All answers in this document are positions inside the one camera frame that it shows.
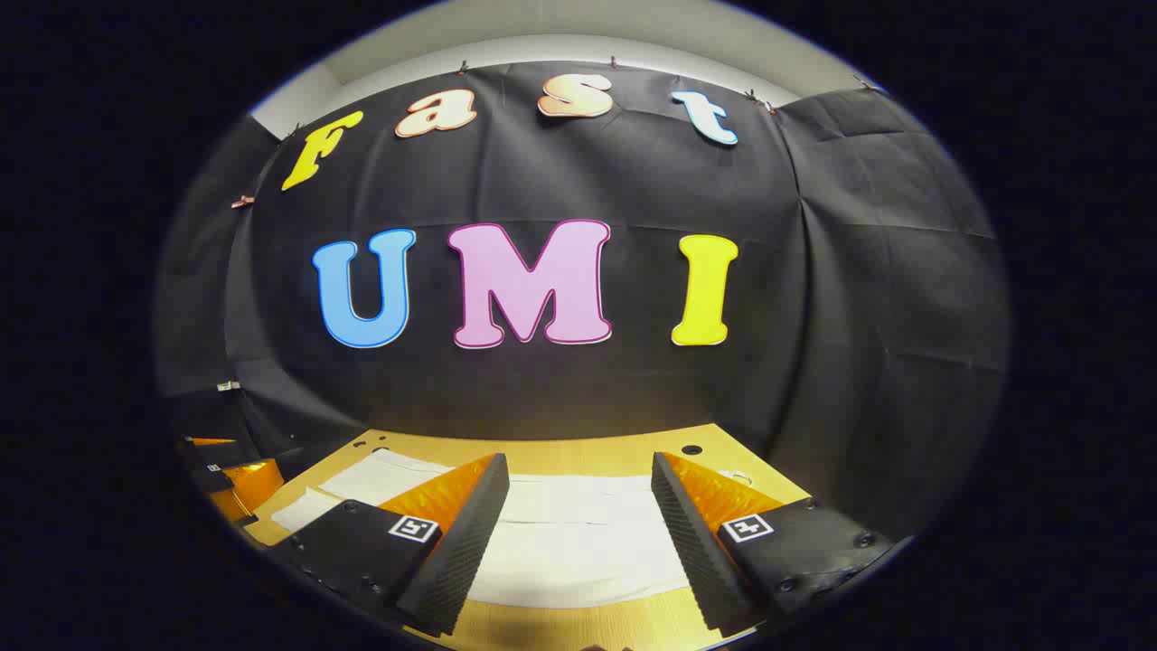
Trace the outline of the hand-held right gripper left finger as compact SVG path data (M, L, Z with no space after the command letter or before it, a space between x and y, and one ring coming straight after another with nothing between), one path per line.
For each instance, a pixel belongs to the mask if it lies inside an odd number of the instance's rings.
M268 558L383 626L449 635L509 486L504 454L486 454L386 502L342 500Z

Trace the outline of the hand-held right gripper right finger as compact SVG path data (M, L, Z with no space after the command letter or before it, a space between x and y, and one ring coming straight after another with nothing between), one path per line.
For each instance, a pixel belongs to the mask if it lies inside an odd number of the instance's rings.
M894 552L818 500L784 503L678 454L654 453L650 486L706 626L727 636L813 617Z

